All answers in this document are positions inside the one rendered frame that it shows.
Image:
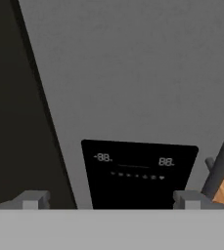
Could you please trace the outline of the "grey fridge door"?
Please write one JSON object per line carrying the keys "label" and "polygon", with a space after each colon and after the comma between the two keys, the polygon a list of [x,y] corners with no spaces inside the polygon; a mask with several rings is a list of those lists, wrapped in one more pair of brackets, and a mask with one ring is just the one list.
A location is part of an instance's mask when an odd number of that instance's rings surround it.
{"label": "grey fridge door", "polygon": [[194,145],[188,181],[224,141],[224,0],[18,0],[76,204],[84,139]]}

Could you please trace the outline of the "dark fridge side panel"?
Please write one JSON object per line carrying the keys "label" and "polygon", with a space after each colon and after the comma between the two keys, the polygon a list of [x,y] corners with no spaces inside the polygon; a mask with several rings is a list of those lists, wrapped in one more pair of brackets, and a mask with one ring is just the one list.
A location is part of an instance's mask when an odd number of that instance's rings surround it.
{"label": "dark fridge side panel", "polygon": [[29,189],[76,207],[19,0],[0,0],[0,203]]}

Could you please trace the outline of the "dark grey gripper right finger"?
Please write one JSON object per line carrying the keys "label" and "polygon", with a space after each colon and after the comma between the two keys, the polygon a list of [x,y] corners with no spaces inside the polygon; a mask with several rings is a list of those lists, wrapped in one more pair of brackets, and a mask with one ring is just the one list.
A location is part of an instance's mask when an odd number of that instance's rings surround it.
{"label": "dark grey gripper right finger", "polygon": [[224,210],[224,204],[212,202],[196,190],[175,190],[173,192],[174,209],[183,210]]}

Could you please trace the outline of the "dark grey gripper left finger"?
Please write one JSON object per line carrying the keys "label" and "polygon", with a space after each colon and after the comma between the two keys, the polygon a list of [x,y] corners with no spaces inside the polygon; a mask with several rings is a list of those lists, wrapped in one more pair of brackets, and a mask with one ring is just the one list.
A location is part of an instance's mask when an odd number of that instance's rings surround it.
{"label": "dark grey gripper left finger", "polygon": [[26,190],[16,198],[0,203],[0,210],[42,210],[50,208],[48,190]]}

